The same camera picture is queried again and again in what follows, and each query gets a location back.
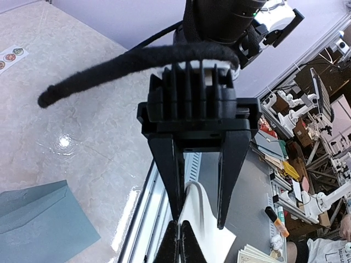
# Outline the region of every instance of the blue envelope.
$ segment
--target blue envelope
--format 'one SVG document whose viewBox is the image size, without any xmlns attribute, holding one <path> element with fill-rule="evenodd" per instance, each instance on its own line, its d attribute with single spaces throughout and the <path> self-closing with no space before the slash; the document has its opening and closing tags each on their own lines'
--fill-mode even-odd
<svg viewBox="0 0 351 263">
<path fill-rule="evenodd" d="M 1 263 L 64 263 L 99 239 L 66 181 L 0 194 Z"/>
<path fill-rule="evenodd" d="M 273 156 L 279 160 L 285 161 L 279 140 L 268 133 L 259 130 L 254 137 L 254 143 L 257 145 L 257 149 L 265 155 Z"/>
</svg>

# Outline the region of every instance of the white floor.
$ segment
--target white floor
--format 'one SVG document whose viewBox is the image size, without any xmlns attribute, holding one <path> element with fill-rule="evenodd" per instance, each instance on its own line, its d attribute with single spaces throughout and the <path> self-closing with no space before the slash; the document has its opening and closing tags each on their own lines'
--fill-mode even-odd
<svg viewBox="0 0 351 263">
<path fill-rule="evenodd" d="M 125 50 L 44 1 L 0 21 L 0 52 L 13 44 L 29 52 L 0 75 L 0 192 L 67 180 L 101 235 L 69 262 L 116 262 L 151 163 L 136 119 L 149 74 L 43 110 L 37 97 L 47 86 Z"/>
</svg>

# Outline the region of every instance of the marker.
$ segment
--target marker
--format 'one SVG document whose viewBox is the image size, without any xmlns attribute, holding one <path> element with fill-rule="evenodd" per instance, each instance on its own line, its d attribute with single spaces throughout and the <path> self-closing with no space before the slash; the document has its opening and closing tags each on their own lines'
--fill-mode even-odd
<svg viewBox="0 0 351 263">
<path fill-rule="evenodd" d="M 288 237 L 290 234 L 284 224 L 280 221 L 276 213 L 273 211 L 272 207 L 266 207 L 265 213 L 269 217 L 269 219 L 274 223 L 275 227 L 279 230 L 279 232 L 283 235 L 283 237 Z"/>
</svg>

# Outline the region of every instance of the metal frame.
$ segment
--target metal frame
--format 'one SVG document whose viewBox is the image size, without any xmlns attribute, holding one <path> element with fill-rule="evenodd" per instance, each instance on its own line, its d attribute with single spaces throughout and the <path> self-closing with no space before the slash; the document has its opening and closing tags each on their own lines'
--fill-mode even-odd
<svg viewBox="0 0 351 263">
<path fill-rule="evenodd" d="M 184 156 L 185 182 L 198 181 L 202 153 Z M 134 218 L 118 263 L 152 262 L 171 220 L 167 193 L 155 162 L 151 164 Z"/>
</svg>

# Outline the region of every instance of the white mount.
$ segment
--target white mount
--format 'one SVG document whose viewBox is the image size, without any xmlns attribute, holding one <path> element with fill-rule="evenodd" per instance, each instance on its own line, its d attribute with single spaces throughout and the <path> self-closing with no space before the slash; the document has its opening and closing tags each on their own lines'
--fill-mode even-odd
<svg viewBox="0 0 351 263">
<path fill-rule="evenodd" d="M 346 182 L 328 196 L 322 192 L 310 196 L 306 191 L 302 191 L 301 195 L 306 217 L 315 224 L 318 224 L 318 215 L 328 211 L 332 204 L 350 192 L 351 181 Z"/>
</svg>

